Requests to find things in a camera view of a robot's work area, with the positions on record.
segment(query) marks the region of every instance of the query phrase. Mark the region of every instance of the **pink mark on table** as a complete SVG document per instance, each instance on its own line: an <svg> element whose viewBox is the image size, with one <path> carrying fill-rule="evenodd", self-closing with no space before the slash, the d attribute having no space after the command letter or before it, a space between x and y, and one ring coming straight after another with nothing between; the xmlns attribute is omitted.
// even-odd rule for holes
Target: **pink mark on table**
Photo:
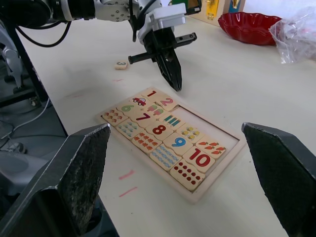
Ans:
<svg viewBox="0 0 316 237"><path fill-rule="evenodd" d="M125 192L125 193L121 194L119 197L122 197L122 196L124 196L124 195L128 194L129 192L131 192L131 191L133 191L133 190L135 190L135 189L137 189L137 187L134 187L134 188L132 188L132 189L128 190L127 192Z"/></svg>
<svg viewBox="0 0 316 237"><path fill-rule="evenodd" d="M135 173L135 171L134 171L134 170L131 170L129 173L127 173L127 174L125 174L125 175L119 177L118 179L120 179L120 180L125 179L125 178L127 178L128 176L131 176L133 173Z"/></svg>

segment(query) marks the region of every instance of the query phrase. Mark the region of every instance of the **blue number 9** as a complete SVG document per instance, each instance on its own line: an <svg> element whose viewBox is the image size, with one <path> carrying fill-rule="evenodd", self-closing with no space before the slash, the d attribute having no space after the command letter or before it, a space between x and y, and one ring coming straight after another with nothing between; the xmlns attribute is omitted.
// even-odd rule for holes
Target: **blue number 9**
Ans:
<svg viewBox="0 0 316 237"><path fill-rule="evenodd" d="M176 144L172 144L173 147L181 147L184 146L186 143L186 140L184 138L178 137L176 140L174 140Z"/></svg>

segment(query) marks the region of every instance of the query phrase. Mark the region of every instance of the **red number 8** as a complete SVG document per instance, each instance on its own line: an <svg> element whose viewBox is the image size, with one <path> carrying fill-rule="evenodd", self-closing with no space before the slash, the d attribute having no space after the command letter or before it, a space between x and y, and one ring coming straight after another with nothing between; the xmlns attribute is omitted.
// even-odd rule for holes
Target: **red number 8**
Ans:
<svg viewBox="0 0 316 237"><path fill-rule="evenodd" d="M156 135L160 135L160 134L162 134L162 131L165 131L165 130L166 130L165 126L159 125L158 127L155 127L153 129L153 133L156 134Z"/></svg>

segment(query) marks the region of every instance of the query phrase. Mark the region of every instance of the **robotic arm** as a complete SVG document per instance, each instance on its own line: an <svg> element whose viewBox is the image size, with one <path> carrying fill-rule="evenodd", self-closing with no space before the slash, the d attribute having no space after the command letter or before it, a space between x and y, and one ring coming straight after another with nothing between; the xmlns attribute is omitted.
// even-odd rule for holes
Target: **robotic arm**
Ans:
<svg viewBox="0 0 316 237"><path fill-rule="evenodd" d="M172 88L182 87L181 66L174 49L192 43L195 33L175 37L174 26L185 24L187 10L184 3L162 7L160 0L0 0L1 16L23 27L40 27L51 19L70 22L93 18L107 21L128 20L133 41L138 39L146 53L129 56L131 64L151 59L157 62L162 76ZM201 1L194 8L200 12Z"/></svg>

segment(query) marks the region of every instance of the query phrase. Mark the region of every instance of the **plastic bag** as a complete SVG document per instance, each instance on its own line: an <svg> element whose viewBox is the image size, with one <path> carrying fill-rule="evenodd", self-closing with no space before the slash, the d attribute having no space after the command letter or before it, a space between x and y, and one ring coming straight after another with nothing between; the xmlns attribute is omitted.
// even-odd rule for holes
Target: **plastic bag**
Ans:
<svg viewBox="0 0 316 237"><path fill-rule="evenodd" d="M300 10L269 29L281 55L281 63L316 59L316 7Z"/></svg>

